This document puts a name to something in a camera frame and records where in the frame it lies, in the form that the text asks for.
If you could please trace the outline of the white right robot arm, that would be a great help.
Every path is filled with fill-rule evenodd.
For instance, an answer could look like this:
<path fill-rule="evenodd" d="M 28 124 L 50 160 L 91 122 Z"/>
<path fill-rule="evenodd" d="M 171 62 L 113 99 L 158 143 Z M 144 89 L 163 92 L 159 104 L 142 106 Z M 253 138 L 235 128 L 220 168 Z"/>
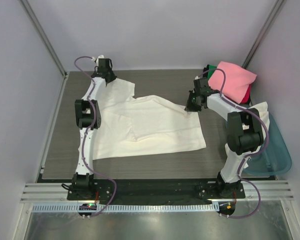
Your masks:
<path fill-rule="evenodd" d="M 256 153 L 265 140 L 259 111 L 240 106 L 211 89 L 206 77 L 196 77 L 193 83 L 194 89 L 189 91 L 185 111 L 210 109 L 226 120 L 226 146 L 229 152 L 224 167 L 217 175 L 217 185 L 219 189 L 234 188 L 241 181 L 246 155 Z"/>

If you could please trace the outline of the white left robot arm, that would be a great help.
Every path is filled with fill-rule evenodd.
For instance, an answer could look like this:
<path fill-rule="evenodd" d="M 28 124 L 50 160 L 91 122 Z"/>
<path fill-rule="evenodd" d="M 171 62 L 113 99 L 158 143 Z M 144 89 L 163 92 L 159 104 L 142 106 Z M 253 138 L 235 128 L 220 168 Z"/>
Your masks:
<path fill-rule="evenodd" d="M 79 67 L 77 62 L 81 59 L 89 59 L 94 62 L 95 68 L 92 75 L 87 74 Z M 93 170 L 93 148 L 95 135 L 101 126 L 98 100 L 106 90 L 108 83 L 117 77 L 113 72 L 112 60 L 103 55 L 97 58 L 80 56 L 74 60 L 74 66 L 90 79 L 86 93 L 75 102 L 75 117 L 80 134 L 79 157 L 75 173 L 79 176 L 91 176 L 96 173 Z"/>

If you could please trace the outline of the white t shirt red print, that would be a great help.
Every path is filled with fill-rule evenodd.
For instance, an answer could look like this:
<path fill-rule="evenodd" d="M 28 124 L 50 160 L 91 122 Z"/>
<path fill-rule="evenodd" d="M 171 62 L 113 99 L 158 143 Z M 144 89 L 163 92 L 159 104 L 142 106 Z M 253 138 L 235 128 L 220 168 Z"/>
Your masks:
<path fill-rule="evenodd" d="M 182 105 L 157 95 L 134 95 L 132 82 L 91 80 L 82 99 L 97 104 L 92 119 L 98 128 L 80 131 L 80 159 L 88 162 L 206 148 L 198 113 L 186 112 Z"/>

